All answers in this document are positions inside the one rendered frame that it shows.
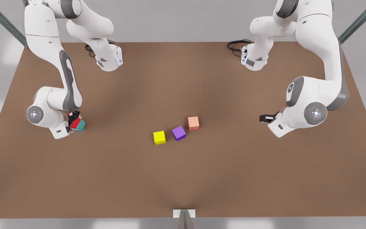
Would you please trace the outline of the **orange wooden cube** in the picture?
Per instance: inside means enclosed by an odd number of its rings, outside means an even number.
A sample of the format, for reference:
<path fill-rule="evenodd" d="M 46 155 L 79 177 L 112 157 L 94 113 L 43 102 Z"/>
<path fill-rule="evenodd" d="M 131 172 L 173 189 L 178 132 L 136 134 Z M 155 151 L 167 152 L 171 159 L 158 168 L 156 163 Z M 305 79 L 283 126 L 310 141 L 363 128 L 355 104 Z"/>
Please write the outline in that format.
<path fill-rule="evenodd" d="M 197 116 L 188 117 L 189 130 L 199 129 L 199 118 Z"/>

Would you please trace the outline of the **yellow wooden cube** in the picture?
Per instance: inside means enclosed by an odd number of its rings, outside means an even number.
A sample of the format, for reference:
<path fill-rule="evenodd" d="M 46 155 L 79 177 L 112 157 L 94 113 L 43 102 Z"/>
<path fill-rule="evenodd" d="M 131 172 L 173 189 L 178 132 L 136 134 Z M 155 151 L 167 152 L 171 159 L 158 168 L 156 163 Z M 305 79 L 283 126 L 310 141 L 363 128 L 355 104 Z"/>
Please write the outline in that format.
<path fill-rule="evenodd" d="M 154 143 L 156 145 L 166 143 L 166 137 L 165 137 L 165 132 L 164 131 L 154 132 L 153 137 L 154 137 Z"/>

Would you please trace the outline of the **silver frame post with foot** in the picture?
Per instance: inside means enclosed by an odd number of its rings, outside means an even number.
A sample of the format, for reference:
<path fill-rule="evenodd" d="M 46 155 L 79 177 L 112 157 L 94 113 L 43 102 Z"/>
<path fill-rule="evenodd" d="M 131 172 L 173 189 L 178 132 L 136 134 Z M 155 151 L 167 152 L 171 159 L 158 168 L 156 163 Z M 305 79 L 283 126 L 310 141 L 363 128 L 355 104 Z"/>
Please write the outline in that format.
<path fill-rule="evenodd" d="M 173 210 L 173 218 L 179 218 L 177 229 L 195 229 L 192 222 L 195 217 L 195 210 Z"/>

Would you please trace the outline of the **purple wooden cube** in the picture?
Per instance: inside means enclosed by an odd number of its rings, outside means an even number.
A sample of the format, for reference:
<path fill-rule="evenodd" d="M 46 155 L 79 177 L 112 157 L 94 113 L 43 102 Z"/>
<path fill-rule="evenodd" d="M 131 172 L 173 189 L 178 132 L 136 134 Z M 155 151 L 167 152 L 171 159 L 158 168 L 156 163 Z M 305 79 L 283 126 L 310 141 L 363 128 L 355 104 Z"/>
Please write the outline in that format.
<path fill-rule="evenodd" d="M 180 141 L 181 139 L 184 139 L 187 136 L 183 126 L 178 126 L 177 128 L 173 129 L 172 133 L 176 141 Z"/>

